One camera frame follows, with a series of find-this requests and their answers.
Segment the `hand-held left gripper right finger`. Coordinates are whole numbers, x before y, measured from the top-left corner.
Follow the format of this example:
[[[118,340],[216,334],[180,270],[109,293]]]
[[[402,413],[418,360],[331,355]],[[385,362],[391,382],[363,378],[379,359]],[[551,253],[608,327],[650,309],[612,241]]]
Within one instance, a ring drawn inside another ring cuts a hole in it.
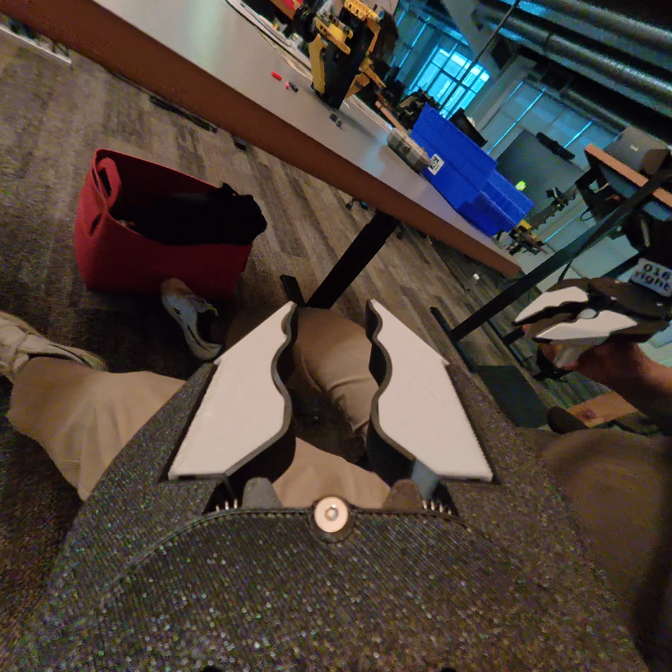
[[[368,369],[376,383],[365,440],[388,485],[409,480],[424,497],[445,482],[494,484],[495,469],[449,372],[449,362],[377,300],[365,307]]]

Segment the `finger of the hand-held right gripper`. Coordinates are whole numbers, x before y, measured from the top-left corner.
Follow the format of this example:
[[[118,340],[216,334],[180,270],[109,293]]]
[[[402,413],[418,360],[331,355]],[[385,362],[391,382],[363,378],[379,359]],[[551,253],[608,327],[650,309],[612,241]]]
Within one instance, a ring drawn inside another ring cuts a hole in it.
[[[584,310],[573,315],[560,313],[532,325],[535,341],[603,343],[608,338],[608,326],[613,321],[610,310]]]
[[[535,298],[526,306],[513,321],[514,323],[532,323],[545,310],[557,309],[564,305],[585,305],[589,301],[588,293],[579,286],[567,286],[564,288],[547,291]]]

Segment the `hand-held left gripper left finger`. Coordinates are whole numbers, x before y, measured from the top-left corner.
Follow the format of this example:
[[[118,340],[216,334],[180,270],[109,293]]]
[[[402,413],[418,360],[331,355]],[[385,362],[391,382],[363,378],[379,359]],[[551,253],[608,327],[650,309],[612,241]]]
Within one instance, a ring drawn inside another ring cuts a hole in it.
[[[168,479],[231,477],[290,429],[284,360],[297,304],[287,302],[214,362]]]

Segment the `person's right hand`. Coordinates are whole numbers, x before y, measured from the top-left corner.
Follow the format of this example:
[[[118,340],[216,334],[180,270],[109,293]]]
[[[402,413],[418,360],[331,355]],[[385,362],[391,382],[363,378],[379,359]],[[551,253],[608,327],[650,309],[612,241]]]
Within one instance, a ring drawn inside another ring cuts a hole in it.
[[[640,410],[671,405],[671,368],[651,359],[631,341],[608,341],[560,366],[608,387]]]

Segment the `white sneaker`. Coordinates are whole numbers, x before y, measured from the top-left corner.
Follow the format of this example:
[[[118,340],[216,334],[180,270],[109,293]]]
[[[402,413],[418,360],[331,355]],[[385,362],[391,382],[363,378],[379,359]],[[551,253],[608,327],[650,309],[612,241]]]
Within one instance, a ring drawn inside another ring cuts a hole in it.
[[[96,355],[51,341],[20,318],[1,313],[1,376],[14,382],[21,368],[36,357],[65,359],[95,370],[107,370],[105,362]]]
[[[217,309],[176,278],[162,282],[161,302],[180,327],[190,352],[202,361],[214,360],[222,349],[212,335],[220,318]]]

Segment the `blue plastic bin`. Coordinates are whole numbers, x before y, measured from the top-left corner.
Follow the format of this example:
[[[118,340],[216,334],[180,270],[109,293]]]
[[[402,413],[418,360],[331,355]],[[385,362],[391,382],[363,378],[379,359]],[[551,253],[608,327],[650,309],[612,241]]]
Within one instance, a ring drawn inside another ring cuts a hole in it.
[[[497,162],[433,107],[424,107],[410,137],[429,157],[423,176],[487,236],[510,232],[531,210],[530,198],[497,171]]]

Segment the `red felt basket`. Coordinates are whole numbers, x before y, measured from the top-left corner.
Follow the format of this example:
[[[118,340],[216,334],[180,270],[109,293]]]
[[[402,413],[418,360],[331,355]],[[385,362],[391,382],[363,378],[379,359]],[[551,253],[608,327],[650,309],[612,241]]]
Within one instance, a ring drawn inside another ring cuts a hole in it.
[[[114,206],[217,187],[169,167],[106,148],[94,153],[74,225],[77,265],[92,290],[154,294],[176,278],[208,299],[228,300],[252,244],[165,245],[144,238],[112,215]]]

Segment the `black cloth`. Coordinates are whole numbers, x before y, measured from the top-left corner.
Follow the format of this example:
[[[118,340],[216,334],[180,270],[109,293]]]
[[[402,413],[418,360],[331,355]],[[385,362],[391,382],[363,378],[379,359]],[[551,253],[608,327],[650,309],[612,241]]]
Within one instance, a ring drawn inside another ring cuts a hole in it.
[[[117,205],[113,217],[135,233],[165,245],[250,245],[267,221],[251,195],[230,185],[206,193],[184,192]]]

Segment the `grey brick battery box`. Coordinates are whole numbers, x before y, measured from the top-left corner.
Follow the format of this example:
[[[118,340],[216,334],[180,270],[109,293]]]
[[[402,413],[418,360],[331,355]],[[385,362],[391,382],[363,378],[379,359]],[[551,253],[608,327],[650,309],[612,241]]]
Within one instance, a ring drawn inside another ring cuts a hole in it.
[[[418,145],[403,130],[393,128],[388,134],[387,145],[416,173],[423,172],[430,165],[430,157],[424,147]]]

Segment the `yellow black brick vehicle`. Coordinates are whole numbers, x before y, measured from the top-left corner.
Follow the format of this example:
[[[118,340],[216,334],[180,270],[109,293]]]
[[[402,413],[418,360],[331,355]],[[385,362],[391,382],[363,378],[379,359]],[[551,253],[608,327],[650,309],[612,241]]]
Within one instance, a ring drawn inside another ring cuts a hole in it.
[[[294,2],[294,31],[307,43],[315,94],[332,110],[366,88],[385,87],[382,66],[399,30],[393,15],[364,1],[342,1],[340,11],[320,12],[317,1]]]

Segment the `black frame wooden desk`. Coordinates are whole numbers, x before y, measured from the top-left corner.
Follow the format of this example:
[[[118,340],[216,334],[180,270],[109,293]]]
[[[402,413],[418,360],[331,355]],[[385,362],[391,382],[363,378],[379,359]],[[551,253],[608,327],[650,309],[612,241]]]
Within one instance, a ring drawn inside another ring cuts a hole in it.
[[[575,182],[575,191],[582,196],[589,213],[593,215],[595,220],[593,227],[520,280],[513,282],[454,328],[448,326],[438,308],[430,308],[441,329],[458,349],[469,371],[481,377],[500,409],[514,424],[521,427],[539,427],[544,422],[546,408],[536,390],[515,365],[476,365],[463,352],[460,341],[477,328],[490,322],[492,317],[500,314],[502,310],[522,298],[529,290],[556,271],[560,271],[560,274],[551,287],[561,280],[572,280],[567,273],[576,258],[611,235],[626,237],[624,231],[626,224],[634,223],[640,216],[649,216],[658,221],[671,216],[671,154],[669,149],[651,150],[650,154],[654,156],[653,159],[641,157],[638,164],[640,171],[636,171],[615,156],[614,149],[586,148],[585,154],[591,167]],[[634,256],[609,272],[597,275],[596,271],[592,271],[588,277],[579,278],[605,276],[627,281],[639,255],[640,253],[636,250]],[[530,331],[527,338],[532,339],[532,325],[535,322],[536,320],[532,323],[512,322],[513,329],[504,336],[498,335],[498,337],[505,345],[510,345],[525,336],[523,325],[528,324]],[[567,374],[565,370],[556,369],[552,363],[537,366],[537,377],[542,380]]]

